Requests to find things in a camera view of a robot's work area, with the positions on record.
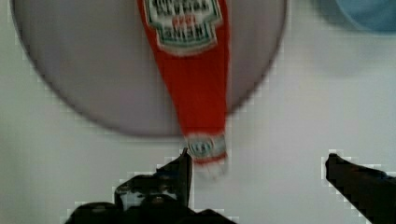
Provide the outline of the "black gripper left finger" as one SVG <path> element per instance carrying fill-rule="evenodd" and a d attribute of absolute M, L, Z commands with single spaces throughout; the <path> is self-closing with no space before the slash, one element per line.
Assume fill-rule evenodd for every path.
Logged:
<path fill-rule="evenodd" d="M 85 203 L 64 224 L 236 224 L 206 209 L 189 208 L 191 157 L 183 151 L 152 175 L 136 175 L 119 185 L 112 203 Z"/>

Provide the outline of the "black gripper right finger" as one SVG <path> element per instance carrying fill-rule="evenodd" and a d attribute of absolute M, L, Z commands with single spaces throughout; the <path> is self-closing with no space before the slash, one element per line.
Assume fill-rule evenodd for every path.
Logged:
<path fill-rule="evenodd" d="M 395 177 L 331 153 L 326 179 L 372 224 L 395 224 Z"/>

